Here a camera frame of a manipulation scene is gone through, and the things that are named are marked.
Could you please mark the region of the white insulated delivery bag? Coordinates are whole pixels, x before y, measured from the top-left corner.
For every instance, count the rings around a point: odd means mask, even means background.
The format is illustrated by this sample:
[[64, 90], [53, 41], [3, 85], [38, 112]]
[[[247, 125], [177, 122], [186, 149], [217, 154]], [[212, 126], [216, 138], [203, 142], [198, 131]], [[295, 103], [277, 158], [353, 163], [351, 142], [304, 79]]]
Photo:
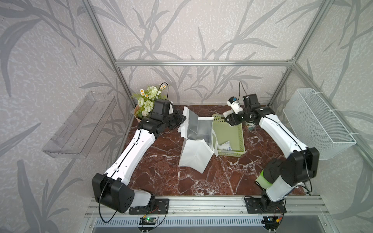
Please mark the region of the white insulated delivery bag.
[[179, 159], [179, 167], [189, 167], [204, 173], [213, 155], [218, 155], [216, 134], [213, 130], [214, 118], [199, 117], [187, 107], [183, 109], [184, 123], [178, 129], [184, 139]]

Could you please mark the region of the flower bouquet in paper pot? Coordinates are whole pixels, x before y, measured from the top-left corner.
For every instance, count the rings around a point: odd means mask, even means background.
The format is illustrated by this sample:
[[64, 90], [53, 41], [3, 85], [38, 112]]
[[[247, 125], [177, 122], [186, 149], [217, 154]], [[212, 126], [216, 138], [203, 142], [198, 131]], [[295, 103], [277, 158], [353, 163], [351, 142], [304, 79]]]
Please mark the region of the flower bouquet in paper pot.
[[166, 82], [158, 86], [148, 86], [141, 89], [139, 93], [132, 94], [131, 98], [137, 104], [134, 109], [134, 116], [140, 122], [144, 117], [149, 117], [154, 109], [156, 100], [167, 100], [169, 95], [169, 85]]

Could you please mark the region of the round decorated tin can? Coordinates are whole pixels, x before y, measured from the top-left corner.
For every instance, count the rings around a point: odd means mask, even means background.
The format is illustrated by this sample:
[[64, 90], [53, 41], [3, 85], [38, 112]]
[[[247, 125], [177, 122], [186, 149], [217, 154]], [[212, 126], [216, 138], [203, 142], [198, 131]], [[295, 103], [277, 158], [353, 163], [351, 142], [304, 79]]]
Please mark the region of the round decorated tin can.
[[249, 131], [253, 131], [255, 128], [256, 128], [256, 125], [254, 123], [245, 123], [245, 127], [249, 130]]

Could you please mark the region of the green plastic basket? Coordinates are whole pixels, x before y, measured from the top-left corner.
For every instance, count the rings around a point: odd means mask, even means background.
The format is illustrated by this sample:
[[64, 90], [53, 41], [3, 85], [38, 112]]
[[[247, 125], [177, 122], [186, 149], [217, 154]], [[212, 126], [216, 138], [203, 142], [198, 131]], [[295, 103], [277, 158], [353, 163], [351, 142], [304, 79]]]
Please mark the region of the green plastic basket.
[[[241, 157], [245, 153], [242, 124], [230, 126], [222, 115], [213, 115], [213, 146], [217, 156]], [[218, 145], [230, 141], [232, 151], [218, 150]]]

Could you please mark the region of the clear acrylic wall shelf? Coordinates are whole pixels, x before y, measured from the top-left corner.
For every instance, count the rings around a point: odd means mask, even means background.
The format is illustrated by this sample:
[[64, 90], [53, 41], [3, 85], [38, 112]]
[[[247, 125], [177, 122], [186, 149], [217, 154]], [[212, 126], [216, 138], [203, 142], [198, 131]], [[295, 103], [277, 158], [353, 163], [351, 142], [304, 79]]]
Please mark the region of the clear acrylic wall shelf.
[[85, 159], [116, 104], [112, 95], [88, 92], [42, 151], [52, 158]]

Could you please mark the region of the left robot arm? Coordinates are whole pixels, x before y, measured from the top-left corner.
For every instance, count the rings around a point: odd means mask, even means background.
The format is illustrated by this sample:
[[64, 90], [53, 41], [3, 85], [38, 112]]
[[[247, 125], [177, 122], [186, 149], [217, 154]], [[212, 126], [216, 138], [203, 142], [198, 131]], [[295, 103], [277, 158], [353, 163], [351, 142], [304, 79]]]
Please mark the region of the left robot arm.
[[181, 111], [168, 100], [156, 100], [149, 117], [138, 124], [134, 137], [114, 164], [104, 174], [92, 179], [94, 197], [99, 206], [106, 206], [118, 213], [140, 207], [151, 212], [155, 198], [143, 190], [131, 189], [128, 184], [149, 147], [166, 130], [173, 130], [186, 120]]

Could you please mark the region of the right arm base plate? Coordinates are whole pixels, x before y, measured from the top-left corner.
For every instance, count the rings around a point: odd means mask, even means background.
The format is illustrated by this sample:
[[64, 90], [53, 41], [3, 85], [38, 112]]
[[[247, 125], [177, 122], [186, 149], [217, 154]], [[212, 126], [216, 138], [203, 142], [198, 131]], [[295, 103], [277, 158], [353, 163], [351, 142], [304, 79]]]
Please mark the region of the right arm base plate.
[[287, 213], [285, 201], [271, 202], [266, 196], [254, 198], [245, 196], [244, 202], [249, 214], [285, 214]]

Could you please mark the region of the controller board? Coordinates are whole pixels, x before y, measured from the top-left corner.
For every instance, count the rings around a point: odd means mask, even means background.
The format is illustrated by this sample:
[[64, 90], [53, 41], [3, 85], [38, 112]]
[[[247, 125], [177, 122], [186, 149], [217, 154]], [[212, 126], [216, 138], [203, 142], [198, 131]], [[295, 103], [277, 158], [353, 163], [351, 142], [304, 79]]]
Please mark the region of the controller board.
[[140, 226], [155, 226], [157, 224], [157, 217], [141, 217], [139, 221]]
[[282, 222], [283, 217], [277, 216], [264, 216], [262, 220], [262, 224], [265, 225], [280, 225]]

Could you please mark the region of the left controller board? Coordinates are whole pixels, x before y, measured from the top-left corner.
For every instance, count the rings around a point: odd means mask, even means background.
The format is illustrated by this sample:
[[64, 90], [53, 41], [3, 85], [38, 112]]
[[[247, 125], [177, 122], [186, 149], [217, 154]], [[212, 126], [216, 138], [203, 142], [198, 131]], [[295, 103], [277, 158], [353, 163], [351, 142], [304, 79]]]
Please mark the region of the left controller board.
[[155, 226], [157, 224], [157, 217], [141, 217], [139, 221], [140, 226]]

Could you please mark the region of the white ice pack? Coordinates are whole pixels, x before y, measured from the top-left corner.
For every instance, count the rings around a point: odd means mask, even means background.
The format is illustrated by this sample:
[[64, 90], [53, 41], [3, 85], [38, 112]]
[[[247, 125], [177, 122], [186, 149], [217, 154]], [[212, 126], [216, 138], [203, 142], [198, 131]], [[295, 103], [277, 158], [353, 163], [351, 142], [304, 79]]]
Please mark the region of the white ice pack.
[[230, 141], [218, 145], [218, 150], [232, 151]]

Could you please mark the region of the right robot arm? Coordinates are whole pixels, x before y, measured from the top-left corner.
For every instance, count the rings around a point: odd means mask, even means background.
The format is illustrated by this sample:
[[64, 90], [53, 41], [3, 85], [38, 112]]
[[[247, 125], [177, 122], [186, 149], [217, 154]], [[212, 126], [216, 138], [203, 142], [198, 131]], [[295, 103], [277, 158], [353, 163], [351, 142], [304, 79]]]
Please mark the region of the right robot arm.
[[320, 153], [294, 136], [268, 106], [262, 106], [255, 94], [243, 96], [244, 105], [231, 97], [227, 105], [231, 110], [224, 112], [224, 120], [231, 126], [253, 123], [265, 130], [284, 154], [283, 159], [271, 160], [256, 179], [262, 189], [260, 198], [248, 197], [249, 213], [286, 212], [285, 197], [295, 188], [305, 187], [317, 174]]

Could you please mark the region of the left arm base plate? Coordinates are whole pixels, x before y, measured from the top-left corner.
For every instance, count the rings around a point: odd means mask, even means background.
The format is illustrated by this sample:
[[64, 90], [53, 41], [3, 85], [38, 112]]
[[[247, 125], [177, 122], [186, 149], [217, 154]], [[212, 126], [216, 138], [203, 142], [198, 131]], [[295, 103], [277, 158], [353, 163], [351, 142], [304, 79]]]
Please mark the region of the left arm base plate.
[[147, 206], [130, 207], [130, 215], [165, 215], [169, 211], [170, 200], [161, 198], [152, 198]]

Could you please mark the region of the right controller board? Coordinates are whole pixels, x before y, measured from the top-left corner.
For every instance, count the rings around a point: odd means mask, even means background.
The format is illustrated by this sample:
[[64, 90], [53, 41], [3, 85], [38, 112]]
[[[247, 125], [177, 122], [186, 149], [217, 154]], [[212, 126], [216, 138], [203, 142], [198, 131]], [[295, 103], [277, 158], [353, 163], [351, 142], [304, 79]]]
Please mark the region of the right controller board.
[[282, 222], [283, 217], [277, 216], [264, 216], [262, 220], [262, 224], [265, 225], [280, 225]]

